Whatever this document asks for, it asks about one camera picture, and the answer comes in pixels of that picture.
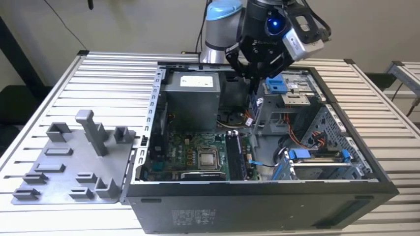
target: power cable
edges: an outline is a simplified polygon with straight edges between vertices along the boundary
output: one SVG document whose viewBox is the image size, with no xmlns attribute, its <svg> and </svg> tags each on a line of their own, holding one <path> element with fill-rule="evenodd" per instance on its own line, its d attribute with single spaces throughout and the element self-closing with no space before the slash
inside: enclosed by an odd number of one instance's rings
<svg viewBox="0 0 420 236">
<path fill-rule="evenodd" d="M 395 91 L 394 91 L 394 94 L 393 94 L 393 96 L 391 96 L 390 102 L 393 102 L 394 96 L 395 96 L 395 94 L 398 93 L 402 84 L 403 84 L 403 83 L 401 82 L 398 88 L 397 88 Z"/>
<path fill-rule="evenodd" d="M 50 8 L 50 10 L 53 11 L 54 15 L 58 17 L 58 19 L 59 19 L 59 21 L 61 21 L 61 23 L 62 23 L 65 29 L 66 29 L 67 32 L 73 35 L 73 37 L 75 38 L 75 40 L 79 42 L 81 46 L 82 46 L 83 49 L 86 50 L 86 47 L 85 47 L 83 43 L 81 43 L 81 41 L 79 41 L 79 39 L 77 38 L 77 36 L 74 35 L 74 33 L 73 33 L 73 32 L 70 31 L 70 29 L 66 27 L 66 25 L 65 25 L 65 23 L 63 23 L 63 21 L 62 21 L 59 15 L 58 15 L 58 13 L 54 11 L 53 7 L 51 7 L 50 4 L 46 2 L 46 0 L 43 0 L 43 2 L 45 2 L 46 5 L 49 6 L 49 8 Z"/>
</svg>

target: orange wire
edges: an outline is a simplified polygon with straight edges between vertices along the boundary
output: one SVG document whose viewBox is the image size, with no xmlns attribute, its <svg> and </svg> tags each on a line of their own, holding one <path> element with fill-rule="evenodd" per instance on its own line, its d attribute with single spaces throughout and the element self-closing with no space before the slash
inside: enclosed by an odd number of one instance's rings
<svg viewBox="0 0 420 236">
<path fill-rule="evenodd" d="M 291 126 L 290 126 L 290 121 L 289 121 L 289 114 L 285 113 L 283 115 L 285 117 L 285 120 L 286 120 L 286 123 L 287 123 L 287 127 L 289 127 L 289 137 L 290 139 L 293 140 L 293 142 L 299 146 L 302 147 L 303 149 L 307 149 L 307 147 L 305 145 L 302 145 L 298 141 L 297 141 L 297 138 L 295 138 L 295 135 L 291 131 Z"/>
</svg>

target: motherboard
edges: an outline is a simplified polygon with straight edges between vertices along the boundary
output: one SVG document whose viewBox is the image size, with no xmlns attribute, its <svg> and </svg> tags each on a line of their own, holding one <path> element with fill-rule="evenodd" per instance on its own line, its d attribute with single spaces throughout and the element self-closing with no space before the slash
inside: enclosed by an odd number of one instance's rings
<svg viewBox="0 0 420 236">
<path fill-rule="evenodd" d="M 243 180 L 257 180 L 255 168 L 246 160 L 251 159 L 249 137 L 239 136 L 237 155 L 227 155 L 225 134 L 169 133 L 166 155 L 151 160 L 149 181 L 230 180 L 229 163 L 238 163 L 246 173 Z"/>
</svg>

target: white sticker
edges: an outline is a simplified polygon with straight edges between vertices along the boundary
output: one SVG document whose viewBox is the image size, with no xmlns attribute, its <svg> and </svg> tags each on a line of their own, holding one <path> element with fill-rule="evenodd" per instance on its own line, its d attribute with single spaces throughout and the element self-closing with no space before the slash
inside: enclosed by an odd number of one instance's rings
<svg viewBox="0 0 420 236">
<path fill-rule="evenodd" d="M 253 119 L 251 119 L 251 118 L 247 118 L 247 120 L 246 120 L 246 122 L 245 122 L 245 125 L 246 125 L 246 126 L 250 126 L 250 125 L 251 125 L 251 121 L 253 121 Z"/>
<path fill-rule="evenodd" d="M 181 76 L 181 87 L 206 87 L 211 88 L 211 76 Z"/>
<path fill-rule="evenodd" d="M 291 88 L 291 89 L 295 89 L 297 85 L 295 84 L 287 84 L 287 87 Z"/>
<path fill-rule="evenodd" d="M 262 102 L 263 102 L 263 98 L 259 97 L 259 98 L 255 100 L 255 106 L 258 107 Z"/>
</svg>

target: blue clip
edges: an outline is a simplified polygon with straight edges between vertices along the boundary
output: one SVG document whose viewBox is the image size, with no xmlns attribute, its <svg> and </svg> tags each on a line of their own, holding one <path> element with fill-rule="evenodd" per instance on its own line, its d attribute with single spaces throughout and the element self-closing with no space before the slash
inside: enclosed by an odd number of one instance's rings
<svg viewBox="0 0 420 236">
<path fill-rule="evenodd" d="M 287 151 L 289 159 L 293 160 L 295 158 L 293 149 Z"/>
<path fill-rule="evenodd" d="M 281 74 L 278 74 L 274 78 L 265 79 L 265 85 L 267 92 L 271 94 L 285 94 L 287 92 L 287 87 L 283 84 L 283 79 Z"/>
<path fill-rule="evenodd" d="M 306 149 L 293 149 L 295 158 L 310 158 L 310 153 Z"/>
<path fill-rule="evenodd" d="M 278 176 L 278 173 L 279 173 L 281 169 L 282 169 L 282 166 L 281 166 L 281 165 L 278 165 L 278 167 L 277 167 L 277 169 L 275 169 L 275 173 L 274 173 L 274 175 L 273 175 L 273 177 L 271 177 L 271 180 L 275 180 L 275 178 L 277 178 L 277 176 Z"/>
<path fill-rule="evenodd" d="M 341 154 L 342 154 L 342 162 L 349 162 L 350 159 L 350 155 L 346 149 L 341 150 Z"/>
<path fill-rule="evenodd" d="M 262 163 L 259 163 L 259 162 L 257 162 L 257 161 L 247 160 L 247 162 L 249 162 L 250 164 L 254 164 L 254 165 L 258 165 L 258 166 L 262 165 Z"/>
</svg>

